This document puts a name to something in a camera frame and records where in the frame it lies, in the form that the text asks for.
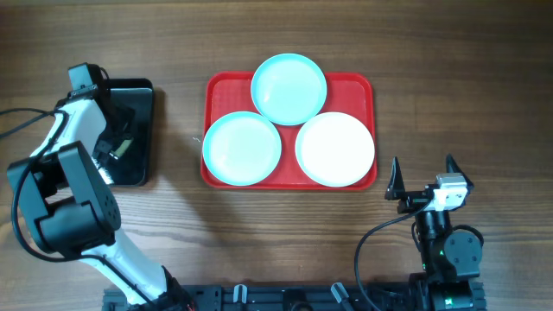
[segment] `wooden surface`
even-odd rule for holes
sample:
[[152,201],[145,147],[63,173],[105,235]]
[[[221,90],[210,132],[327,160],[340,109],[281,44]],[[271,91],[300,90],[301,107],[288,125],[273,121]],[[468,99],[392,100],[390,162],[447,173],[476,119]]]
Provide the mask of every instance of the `wooden surface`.
[[[450,152],[476,185],[452,220],[486,237],[480,280],[489,309],[553,305],[549,2],[142,2],[2,1],[0,109],[51,109],[70,88],[66,69],[83,61],[113,78],[149,78],[160,95],[150,182],[113,192],[123,228],[181,283],[353,282],[360,237],[396,217],[396,204],[383,200],[391,158],[399,157],[407,188],[420,189]],[[368,190],[218,191],[200,178],[209,78],[253,71],[286,52],[372,82],[379,177]],[[0,130],[29,117],[2,117]],[[11,231],[5,169],[51,125],[0,141],[2,310],[98,310],[110,286],[82,263],[34,260]],[[409,227],[370,239],[364,280],[420,271]]]

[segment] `red rectangular tray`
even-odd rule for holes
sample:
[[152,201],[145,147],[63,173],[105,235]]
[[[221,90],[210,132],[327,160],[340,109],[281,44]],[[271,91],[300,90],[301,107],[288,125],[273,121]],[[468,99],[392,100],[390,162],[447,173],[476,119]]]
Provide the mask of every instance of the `red rectangular tray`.
[[[204,136],[209,127],[220,117],[235,111],[258,113],[251,99],[251,79],[254,72],[223,72],[215,74],[207,83]],[[321,112],[344,112],[356,117],[371,132],[376,149],[372,88],[369,81],[358,73],[325,73],[327,101]],[[275,170],[263,181],[247,187],[225,184],[213,176],[201,161],[201,176],[204,181],[224,189],[278,189],[278,190],[363,190],[377,178],[377,159],[369,172],[360,181],[348,187],[326,187],[305,175],[296,160],[296,136],[301,128],[275,124],[283,141],[283,152]]]

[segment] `light blue plate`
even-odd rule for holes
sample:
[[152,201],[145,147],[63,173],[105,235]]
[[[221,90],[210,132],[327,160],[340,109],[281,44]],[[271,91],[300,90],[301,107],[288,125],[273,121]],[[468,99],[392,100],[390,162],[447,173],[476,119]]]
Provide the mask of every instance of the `light blue plate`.
[[249,111],[229,113],[209,128],[202,155],[207,169],[220,181],[249,186],[275,169],[283,146],[266,117]]
[[279,54],[266,60],[251,81],[257,110],[280,125],[307,122],[327,99],[327,81],[321,69],[298,54]]

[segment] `plate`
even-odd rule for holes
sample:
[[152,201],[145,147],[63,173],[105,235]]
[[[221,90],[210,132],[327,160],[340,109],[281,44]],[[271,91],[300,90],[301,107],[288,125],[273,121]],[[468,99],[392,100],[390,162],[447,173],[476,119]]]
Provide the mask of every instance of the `plate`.
[[371,169],[374,141],[355,117],[341,112],[322,113],[300,129],[296,160],[313,181],[328,187],[345,187]]
[[299,54],[279,54],[266,60],[251,81],[251,98],[259,113],[280,125],[307,122],[327,98],[321,69]]
[[209,128],[202,155],[209,171],[220,181],[249,186],[270,175],[282,148],[278,131],[267,118],[237,111],[223,116]]

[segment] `white plate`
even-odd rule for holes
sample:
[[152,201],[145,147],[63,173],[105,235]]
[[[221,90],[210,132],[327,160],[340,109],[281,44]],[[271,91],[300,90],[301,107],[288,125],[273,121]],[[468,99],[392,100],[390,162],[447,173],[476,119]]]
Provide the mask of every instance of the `white plate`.
[[280,125],[307,122],[327,98],[321,69],[298,54],[279,54],[266,60],[251,81],[251,98],[259,113]]
[[296,159],[313,181],[328,187],[345,187],[371,169],[374,141],[355,117],[341,112],[322,113],[300,129]]
[[275,169],[282,152],[278,131],[257,113],[238,111],[217,120],[204,138],[207,169],[220,181],[249,186]]

